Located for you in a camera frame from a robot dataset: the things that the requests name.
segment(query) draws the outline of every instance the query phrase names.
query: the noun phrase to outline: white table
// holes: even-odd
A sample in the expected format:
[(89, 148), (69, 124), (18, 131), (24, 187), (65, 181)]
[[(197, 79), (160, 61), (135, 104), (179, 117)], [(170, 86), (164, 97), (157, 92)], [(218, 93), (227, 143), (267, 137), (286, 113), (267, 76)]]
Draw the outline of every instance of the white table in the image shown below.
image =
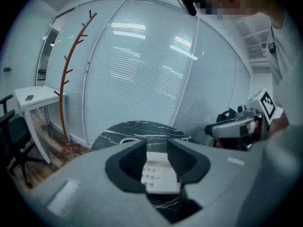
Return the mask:
[[(28, 95), (34, 95), (34, 98), (31, 101), (25, 101)], [(38, 86), (38, 87), (26, 87), (15, 90), (15, 96), (18, 101), (19, 113), (20, 115), (24, 115), (24, 118), (27, 122), (27, 126), (32, 135), (32, 138), (41, 153), (42, 157), (47, 161), (47, 163), (51, 163), (50, 158), (47, 153), (43, 149), (36, 131), (34, 129), (33, 121), (30, 115), (30, 111), (39, 107), (44, 107), (49, 104), (59, 102), (59, 97), (54, 93), (54, 89), (47, 86)], [(66, 125), (66, 115), (65, 115), (65, 96), (66, 93), (63, 93), (63, 119)], [(70, 135), (67, 132), (68, 140), (70, 141)]]

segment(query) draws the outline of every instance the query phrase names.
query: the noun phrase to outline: horizontal blind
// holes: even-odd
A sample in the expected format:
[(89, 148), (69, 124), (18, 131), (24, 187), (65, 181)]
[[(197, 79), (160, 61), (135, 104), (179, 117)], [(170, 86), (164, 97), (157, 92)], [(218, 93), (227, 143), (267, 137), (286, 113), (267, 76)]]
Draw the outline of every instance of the horizontal blind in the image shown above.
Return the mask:
[(237, 78), (232, 96), (231, 108), (237, 110), (239, 105), (248, 101), (250, 92), (250, 74), (243, 61), (238, 57)]
[[(61, 76), (65, 65), (64, 56), (68, 56), (74, 40), (82, 29), (82, 23), (88, 21), (89, 10), (91, 10), (92, 14), (97, 13), (97, 16), (95, 16), (85, 30), (84, 34), (88, 35), (88, 37), (83, 37), (84, 41), (78, 44), (74, 50), (68, 67), (69, 69), (73, 69), (73, 71), (66, 75), (66, 80), (70, 82), (64, 86), (64, 92), (68, 94), (65, 104), (68, 129), (71, 135), (81, 140), (84, 140), (82, 91), (88, 60), (101, 31), (123, 1), (97, 0), (78, 6), (58, 35), (53, 48), (47, 73), (47, 86), (60, 89)], [(50, 105), (48, 109), (51, 122), (61, 127), (58, 104)]]
[(89, 144), (126, 121), (169, 124), (184, 85), (196, 19), (171, 6), (128, 0), (106, 27), (85, 88)]
[(174, 127), (201, 144), (204, 127), (229, 108), (236, 77), (236, 52), (202, 20), (195, 57)]

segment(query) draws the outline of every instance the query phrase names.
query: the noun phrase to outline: coat rack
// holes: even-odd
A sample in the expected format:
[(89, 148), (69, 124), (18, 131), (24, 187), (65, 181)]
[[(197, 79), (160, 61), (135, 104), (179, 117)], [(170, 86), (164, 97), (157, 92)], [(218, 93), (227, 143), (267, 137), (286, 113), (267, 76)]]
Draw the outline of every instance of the coat rack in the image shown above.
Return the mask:
[(70, 63), (71, 60), (71, 56), (76, 48), (76, 45), (80, 44), (81, 42), (83, 42), (83, 39), (80, 40), (80, 38), (83, 37), (87, 37), (87, 35), (84, 35), (84, 31), (87, 28), (87, 26), (91, 23), (91, 21), (94, 19), (94, 17), (97, 15), (97, 13), (94, 13), (93, 16), (91, 15), (91, 10), (89, 11), (89, 20), (86, 22), (86, 24), (82, 23), (83, 28), (80, 30), (77, 38), (75, 39), (74, 43), (72, 44), (71, 50), (68, 54), (68, 57), (66, 58), (66, 56), (64, 56), (66, 62), (65, 62), (65, 66), (64, 66), (64, 70), (63, 70), (63, 74), (62, 74), (62, 78), (61, 78), (61, 85), (60, 85), (60, 93), (54, 91), (55, 94), (57, 94), (59, 96), (59, 109), (60, 109), (60, 119), (61, 119), (61, 125), (62, 125), (62, 129), (63, 129), (63, 134), (64, 134), (64, 139), (65, 139), (65, 147), (62, 150), (61, 154), (66, 150), (69, 149), (74, 155), (74, 151), (71, 148), (70, 142), (68, 141), (68, 137), (66, 134), (66, 129), (65, 129), (65, 122), (63, 119), (63, 88), (64, 85), (66, 83), (69, 82), (69, 80), (65, 81), (65, 76), (67, 73), (70, 73), (73, 71), (73, 69), (67, 70), (68, 65)]

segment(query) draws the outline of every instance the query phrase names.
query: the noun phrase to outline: office chair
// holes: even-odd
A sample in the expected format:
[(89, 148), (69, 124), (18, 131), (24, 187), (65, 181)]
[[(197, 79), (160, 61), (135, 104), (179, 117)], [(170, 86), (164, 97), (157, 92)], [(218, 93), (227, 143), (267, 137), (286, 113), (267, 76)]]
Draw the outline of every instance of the office chair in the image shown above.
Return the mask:
[(43, 162), (44, 164), (47, 163), (42, 159), (27, 156), (30, 150), (35, 146), (35, 144), (32, 144), (22, 152), (20, 151), (20, 149), (24, 149), (25, 145), (30, 141), (31, 134), (23, 117), (18, 117), (16, 119), (13, 119), (12, 121), (9, 121), (15, 115), (15, 110), (7, 112), (6, 102), (12, 97), (13, 95), (9, 95), (0, 100), (0, 105), (3, 105), (4, 110), (4, 115), (0, 117), (0, 132), (2, 135), (1, 144), (3, 151), (2, 155), (4, 156), (2, 162), (5, 164), (5, 167), (8, 167), (12, 158), (14, 157), (16, 160), (9, 168), (9, 172), (12, 175), (15, 175), (14, 169), (16, 168), (16, 166), (21, 165), (22, 174), (26, 185), (28, 186), (28, 188), (33, 188), (32, 184), (27, 181), (27, 176), (25, 173), (25, 162), (34, 161)]

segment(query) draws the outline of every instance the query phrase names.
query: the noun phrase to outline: black marble table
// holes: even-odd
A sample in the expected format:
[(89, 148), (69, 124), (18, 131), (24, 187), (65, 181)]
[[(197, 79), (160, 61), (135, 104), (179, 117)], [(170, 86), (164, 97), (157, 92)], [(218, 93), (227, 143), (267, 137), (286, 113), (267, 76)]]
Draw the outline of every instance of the black marble table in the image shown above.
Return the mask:
[(147, 121), (128, 121), (116, 124), (95, 140), (91, 150), (99, 150), (120, 144), (125, 138), (147, 139), (147, 150), (166, 153), (167, 139), (179, 139), (196, 143), (192, 137), (167, 125)]
[[(93, 143), (91, 150), (100, 150), (115, 146), (124, 139), (146, 139), (147, 150), (153, 152), (167, 152), (167, 139), (179, 139), (198, 144), (192, 137), (167, 125), (147, 121), (128, 121), (116, 124), (103, 133)], [(175, 223), (180, 214), (179, 194), (149, 194), (147, 198), (151, 205)]]

